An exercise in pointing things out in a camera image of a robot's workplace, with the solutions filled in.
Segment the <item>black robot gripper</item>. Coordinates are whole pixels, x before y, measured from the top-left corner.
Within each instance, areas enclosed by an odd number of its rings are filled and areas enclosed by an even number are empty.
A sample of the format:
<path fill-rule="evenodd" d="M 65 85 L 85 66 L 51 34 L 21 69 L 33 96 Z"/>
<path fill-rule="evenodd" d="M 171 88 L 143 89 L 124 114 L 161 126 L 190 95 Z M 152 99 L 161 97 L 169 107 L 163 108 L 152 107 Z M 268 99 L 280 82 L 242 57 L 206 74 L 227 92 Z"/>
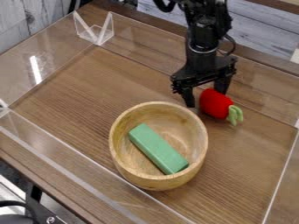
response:
<path fill-rule="evenodd" d="M 214 89 L 226 94 L 230 89 L 231 78 L 236 73 L 235 56 L 218 55 L 219 48 L 204 51 L 200 47 L 192 46 L 191 41 L 186 41 L 186 63 L 172 74 L 172 91 L 182 94 L 186 106 L 195 107 L 192 88 L 208 82 L 214 82 Z"/>

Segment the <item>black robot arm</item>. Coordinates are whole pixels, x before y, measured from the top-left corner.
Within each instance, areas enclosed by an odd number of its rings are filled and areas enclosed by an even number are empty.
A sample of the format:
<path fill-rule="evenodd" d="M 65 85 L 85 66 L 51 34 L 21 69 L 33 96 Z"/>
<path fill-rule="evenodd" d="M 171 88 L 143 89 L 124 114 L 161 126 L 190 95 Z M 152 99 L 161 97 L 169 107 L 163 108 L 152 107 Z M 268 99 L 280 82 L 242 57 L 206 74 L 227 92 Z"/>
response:
<path fill-rule="evenodd" d="M 228 35 L 232 18 L 227 0 L 153 0 L 157 9 L 171 12 L 179 6 L 187 21 L 186 63 L 171 76 L 172 92 L 188 108 L 195 107 L 192 89 L 212 82 L 226 94 L 236 73 L 235 39 Z"/>

